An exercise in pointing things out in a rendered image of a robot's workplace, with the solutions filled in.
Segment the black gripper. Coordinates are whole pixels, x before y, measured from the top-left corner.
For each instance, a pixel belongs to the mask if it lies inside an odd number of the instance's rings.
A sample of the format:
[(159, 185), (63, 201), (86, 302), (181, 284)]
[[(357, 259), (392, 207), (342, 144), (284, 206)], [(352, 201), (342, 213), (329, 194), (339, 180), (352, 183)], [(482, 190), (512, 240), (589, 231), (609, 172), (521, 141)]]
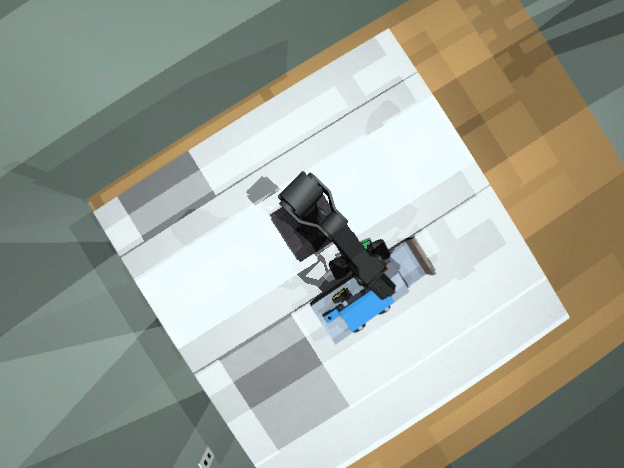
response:
[[(386, 260), (390, 258), (391, 254), (389, 249), (383, 239), (379, 239), (367, 245), (367, 250), (371, 253), (374, 252), (376, 254), (381, 255), (381, 257)], [(343, 277), (346, 277), (351, 270), (348, 268), (348, 263), (345, 261), (344, 256), (340, 256), (336, 259), (329, 261), (329, 267), (335, 279), (339, 280)]]

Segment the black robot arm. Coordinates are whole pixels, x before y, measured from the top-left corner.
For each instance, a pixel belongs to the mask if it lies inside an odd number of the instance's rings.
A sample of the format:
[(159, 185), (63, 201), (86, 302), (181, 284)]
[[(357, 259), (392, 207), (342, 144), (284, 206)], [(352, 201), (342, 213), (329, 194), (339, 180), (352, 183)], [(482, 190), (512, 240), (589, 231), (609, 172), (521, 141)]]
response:
[[(317, 207), (326, 194), (331, 207), (327, 216)], [(347, 225), (346, 217), (336, 209), (331, 190), (313, 173), (302, 171), (279, 195), (280, 205), (294, 218), (293, 222), (308, 236), (321, 232), (346, 257), (352, 276), (382, 301), (391, 298), (397, 285), (384, 273), (388, 270), (381, 255), (368, 251)]]

